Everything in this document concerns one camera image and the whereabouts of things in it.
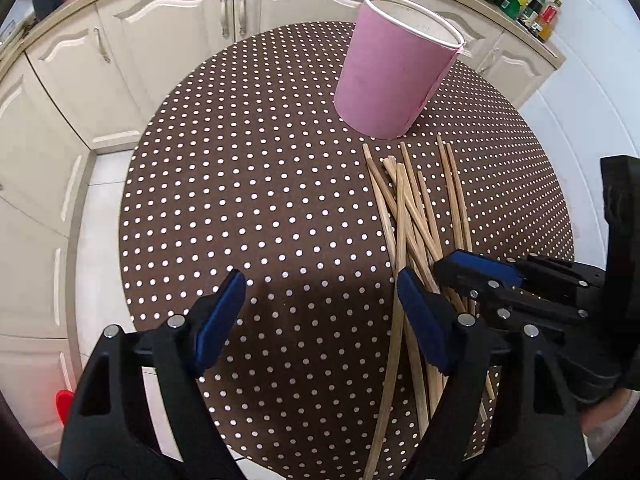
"metal screw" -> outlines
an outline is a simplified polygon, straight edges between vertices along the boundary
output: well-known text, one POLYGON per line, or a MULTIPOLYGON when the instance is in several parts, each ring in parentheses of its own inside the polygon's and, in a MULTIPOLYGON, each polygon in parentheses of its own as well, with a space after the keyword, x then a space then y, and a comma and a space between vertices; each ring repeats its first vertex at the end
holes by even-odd
POLYGON ((118 332, 120 331, 120 327, 117 325, 109 325, 107 328, 105 328, 102 333, 104 334, 105 337, 108 338, 112 338, 112 337, 116 337, 118 335, 118 332))
POLYGON ((476 318, 465 312, 458 316, 458 323, 462 326, 473 326, 476 324, 476 318))
POLYGON ((529 337, 536 337, 540 333, 540 330, 535 325, 525 325, 522 331, 529 337))
POLYGON ((184 325, 184 316, 182 314, 176 314, 166 320, 167 325, 171 328, 179 328, 184 325))

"round table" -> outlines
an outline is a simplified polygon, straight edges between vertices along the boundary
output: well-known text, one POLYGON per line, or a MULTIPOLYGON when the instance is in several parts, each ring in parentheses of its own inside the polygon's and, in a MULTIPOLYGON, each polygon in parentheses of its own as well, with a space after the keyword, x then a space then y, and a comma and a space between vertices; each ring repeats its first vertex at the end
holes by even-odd
MULTIPOLYGON (((352 30, 289 25, 204 61, 148 124, 122 200, 122 282, 138 330, 186 312, 229 269, 245 273, 246 303, 200 387, 226 443, 287 478, 360 478, 382 394, 393 284, 362 143, 401 155, 399 140, 366 139, 334 110, 352 30)), ((446 251, 436 134, 452 143, 476 252, 572 258, 544 151, 461 62, 400 139, 428 180, 446 251)), ((418 441, 403 348, 374 477, 397 478, 418 441)))

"pink cup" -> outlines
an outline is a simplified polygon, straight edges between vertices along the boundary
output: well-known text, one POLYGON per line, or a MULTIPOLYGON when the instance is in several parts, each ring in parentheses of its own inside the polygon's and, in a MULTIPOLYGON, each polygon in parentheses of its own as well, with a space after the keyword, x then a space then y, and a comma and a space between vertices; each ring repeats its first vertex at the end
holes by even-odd
POLYGON ((464 48, 462 35, 409 0, 364 0, 334 106, 361 134, 404 135, 464 48))

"floor tile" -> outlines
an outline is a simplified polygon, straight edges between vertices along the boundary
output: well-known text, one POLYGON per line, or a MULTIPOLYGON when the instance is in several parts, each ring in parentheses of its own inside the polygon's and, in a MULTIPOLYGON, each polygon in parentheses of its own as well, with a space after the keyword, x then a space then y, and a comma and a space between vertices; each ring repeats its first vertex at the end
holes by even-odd
POLYGON ((89 186, 76 260, 76 325, 81 354, 91 355, 111 323, 133 332, 120 281, 118 215, 123 183, 89 186))
POLYGON ((89 185, 124 182, 133 150, 98 155, 89 185))

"metal handle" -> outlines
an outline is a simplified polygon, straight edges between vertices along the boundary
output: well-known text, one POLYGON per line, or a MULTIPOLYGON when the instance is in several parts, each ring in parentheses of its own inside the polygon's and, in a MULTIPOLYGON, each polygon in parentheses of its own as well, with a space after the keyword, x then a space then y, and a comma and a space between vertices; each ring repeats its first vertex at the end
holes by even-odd
POLYGON ((246 35, 246 0, 240 1, 240 15, 238 21, 240 22, 240 36, 246 35))
POLYGON ((95 33, 95 41, 97 41, 97 43, 98 43, 98 52, 100 52, 100 55, 102 56, 102 58, 107 63, 110 63, 111 62, 111 58, 109 57, 109 54, 107 54, 107 51, 104 48, 104 45, 102 44, 102 37, 100 36, 100 29, 98 27, 94 27, 94 33, 95 33))
POLYGON ((227 0, 220 0, 220 25, 222 26, 223 38, 227 38, 229 35, 229 16, 226 1, 227 0))

